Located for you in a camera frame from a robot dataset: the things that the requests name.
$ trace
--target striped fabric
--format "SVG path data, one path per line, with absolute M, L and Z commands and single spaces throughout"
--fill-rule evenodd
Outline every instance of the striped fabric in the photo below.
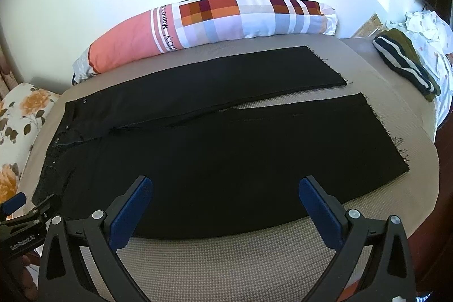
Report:
M 399 30 L 382 32 L 373 45 L 383 61 L 396 73 L 408 79 L 428 100 L 440 95 L 440 88 L 422 67 L 411 41 Z
M 307 0 L 186 0 L 136 15 L 95 40 L 74 62 L 73 84 L 126 63 L 224 40 L 333 35 L 337 14 Z

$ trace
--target floral cushion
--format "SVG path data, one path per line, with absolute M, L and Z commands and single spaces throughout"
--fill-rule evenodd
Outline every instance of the floral cushion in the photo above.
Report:
M 35 138 L 58 98 L 21 83 L 0 102 L 0 203 L 16 193 Z

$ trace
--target textured gray fabric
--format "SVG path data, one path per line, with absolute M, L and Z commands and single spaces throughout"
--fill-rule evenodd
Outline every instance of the textured gray fabric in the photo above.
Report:
M 346 87 L 295 93 L 241 107 L 288 104 L 363 92 L 377 115 L 382 117 L 391 137 L 401 139 L 398 147 L 406 150 L 410 171 L 349 202 L 346 208 L 354 207 L 365 216 L 377 219 L 398 214 L 406 233 L 412 234 L 434 208 L 439 192 L 436 149 L 421 121 L 381 74 L 344 43 L 324 35 L 281 35 L 204 45 L 134 62 L 69 89 L 56 103 L 37 137 L 19 190 L 31 198 L 46 148 L 63 115 L 65 101 L 176 65 L 300 45 L 308 45 L 350 83 Z M 414 88 L 414 94 L 420 93 Z M 365 147 L 364 150 L 371 151 L 372 148 Z M 28 203 L 25 211 L 31 206 Z M 333 256 L 333 252 L 324 247 L 309 218 L 214 239 L 162 241 L 132 238 L 118 254 L 138 285 L 155 302 L 301 300 Z M 351 282 L 359 278 L 368 254 L 369 250 L 363 252 Z M 89 251 L 85 249 L 84 255 L 101 296 L 108 298 L 108 291 L 96 272 Z

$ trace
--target orange flower print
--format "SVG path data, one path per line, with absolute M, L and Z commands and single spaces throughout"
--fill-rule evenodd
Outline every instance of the orange flower print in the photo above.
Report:
M 49 101 L 50 92 L 45 90 L 33 91 L 20 103 L 22 115 L 30 115 L 38 110 L 44 109 L 49 104 Z
M 3 164 L 0 172 L 0 203 L 9 200 L 16 194 L 17 176 L 13 172 L 11 165 Z
M 3 101 L 0 101 L 0 117 L 3 117 L 3 115 L 7 111 L 7 109 L 5 109 L 4 106 L 5 106 L 5 103 Z

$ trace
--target silver bolt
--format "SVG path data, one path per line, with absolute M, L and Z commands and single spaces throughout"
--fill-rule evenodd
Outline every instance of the silver bolt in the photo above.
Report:
M 55 216 L 53 219 L 52 219 L 52 224 L 53 225 L 57 225 L 59 222 L 61 222 L 61 216 Z
M 358 219 L 360 218 L 360 212 L 358 210 L 355 210 L 355 209 L 351 209 L 347 212 L 349 214 L 349 216 L 353 219 Z
M 393 224 L 399 224 L 401 222 L 401 219 L 398 218 L 396 215 L 392 215 L 390 217 L 390 221 L 393 223 Z
M 96 219 L 96 220 L 102 218 L 103 216 L 104 216 L 104 212 L 103 212 L 102 210 L 96 210 L 96 211 L 91 215 L 91 217 L 92 217 L 93 219 Z

